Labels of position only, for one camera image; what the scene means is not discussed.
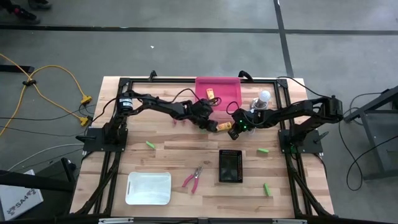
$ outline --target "red-handled pliers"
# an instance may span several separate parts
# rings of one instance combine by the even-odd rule
[[[201,171],[203,170],[203,167],[200,166],[198,167],[195,172],[193,174],[191,174],[189,177],[187,177],[184,181],[184,184],[182,185],[182,187],[186,187],[188,182],[192,179],[195,178],[195,183],[193,184],[193,188],[192,188],[192,193],[195,193],[197,187],[198,187],[198,183],[199,183],[199,175],[201,173]]]

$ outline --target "white tray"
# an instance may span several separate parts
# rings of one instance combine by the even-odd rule
[[[127,178],[126,203],[129,205],[167,205],[172,176],[164,173],[131,172]]]

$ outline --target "wooden table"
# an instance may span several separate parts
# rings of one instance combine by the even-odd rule
[[[95,115],[101,113],[105,103],[116,96],[120,77],[104,77],[99,93]],[[307,99],[305,89],[292,80],[288,80],[291,101]],[[192,83],[135,83],[134,91],[150,93],[163,100],[172,98],[183,88],[194,89]],[[248,109],[253,98],[261,90],[271,93],[270,109],[277,109],[272,85],[242,84],[242,108]],[[177,101],[192,100],[189,91],[183,92]],[[140,105],[134,100],[134,107]],[[102,127],[111,118],[113,105],[107,107],[105,114],[93,126]],[[231,120],[230,117],[216,114],[219,121]],[[297,118],[296,123],[306,118]],[[179,121],[174,127],[167,114],[146,110],[128,119],[129,136],[127,147],[122,154],[118,172],[112,216],[129,217],[209,217],[209,218],[290,218],[294,217],[292,199],[285,157],[280,153],[277,131],[279,125],[269,129],[257,129],[252,135],[242,133],[233,141],[228,133],[207,133],[191,122]],[[148,147],[146,141],[156,146]],[[268,154],[257,152],[266,148]],[[243,183],[228,184],[218,182],[218,151],[237,149],[243,151]],[[71,212],[83,206],[98,185],[103,163],[103,152],[94,152],[81,165],[80,176],[73,198]],[[318,201],[333,213],[328,184],[323,166],[317,157],[303,154],[303,165],[308,188]],[[191,193],[193,182],[181,187],[186,177],[195,168],[203,165],[199,185],[195,194]],[[124,197],[127,176],[130,172],[170,172],[172,175],[172,195],[168,205],[128,205]],[[263,185],[267,183],[272,196],[264,194]],[[106,204],[107,191],[102,207]],[[304,211],[301,190],[298,190],[300,208]]]

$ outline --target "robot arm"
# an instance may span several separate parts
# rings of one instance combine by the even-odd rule
[[[235,123],[228,134],[235,140],[241,132],[254,128],[270,128],[281,121],[300,116],[309,116],[310,118],[302,124],[290,127],[289,141],[295,145],[301,145],[307,133],[319,126],[341,121],[343,119],[342,104],[340,100],[332,96],[331,98],[321,97],[299,101],[279,110],[254,110],[252,113],[240,108],[232,114]]]
[[[132,99],[138,99],[142,104],[134,109]],[[189,119],[201,129],[217,132],[217,122],[210,120],[209,115],[213,112],[212,106],[217,103],[218,98],[213,100],[201,99],[196,103],[192,101],[169,102],[153,97],[150,94],[139,94],[132,90],[121,93],[116,98],[116,109],[111,120],[103,127],[104,140],[106,144],[118,143],[119,130],[127,126],[127,117],[137,115],[144,110],[150,109],[169,114],[173,119]]]

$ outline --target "shoe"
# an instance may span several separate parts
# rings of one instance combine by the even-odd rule
[[[47,0],[28,0],[27,2],[32,9],[51,9],[52,7]]]
[[[24,23],[26,24],[32,24],[32,25],[36,25],[40,23],[40,19],[35,16],[34,14],[26,11],[23,8],[15,8],[14,9],[14,14]]]

